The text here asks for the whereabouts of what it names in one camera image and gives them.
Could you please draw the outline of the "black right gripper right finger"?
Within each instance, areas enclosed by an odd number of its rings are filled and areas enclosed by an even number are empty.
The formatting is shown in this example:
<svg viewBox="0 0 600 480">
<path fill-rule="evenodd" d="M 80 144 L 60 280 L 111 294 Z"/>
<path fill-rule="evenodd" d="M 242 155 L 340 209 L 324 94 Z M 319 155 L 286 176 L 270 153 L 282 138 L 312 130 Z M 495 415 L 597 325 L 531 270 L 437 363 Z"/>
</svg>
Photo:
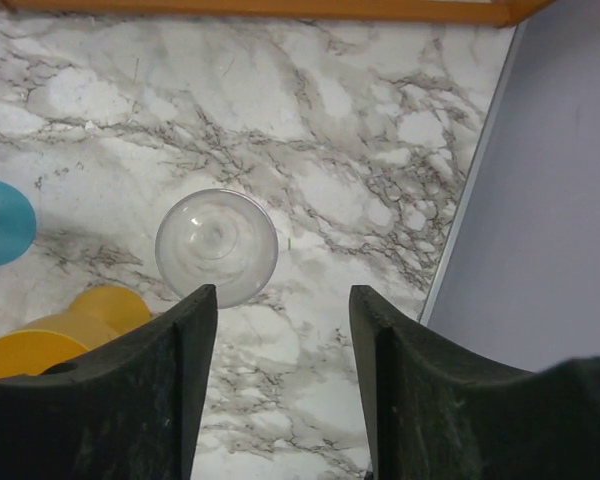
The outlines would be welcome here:
<svg viewBox="0 0 600 480">
<path fill-rule="evenodd" d="M 364 285 L 349 319 L 375 478 L 600 479 L 600 357 L 520 370 Z"/>
</svg>

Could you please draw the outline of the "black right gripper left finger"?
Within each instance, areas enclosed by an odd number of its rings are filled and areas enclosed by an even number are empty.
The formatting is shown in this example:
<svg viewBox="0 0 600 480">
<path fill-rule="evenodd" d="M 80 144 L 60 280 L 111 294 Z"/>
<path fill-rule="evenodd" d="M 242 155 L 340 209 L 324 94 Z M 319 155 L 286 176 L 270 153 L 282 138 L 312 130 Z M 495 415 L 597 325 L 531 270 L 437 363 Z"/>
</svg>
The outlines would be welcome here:
<svg viewBox="0 0 600 480">
<path fill-rule="evenodd" d="M 0 379 L 0 479 L 188 479 L 217 332 L 204 285 L 40 376 Z"/>
</svg>

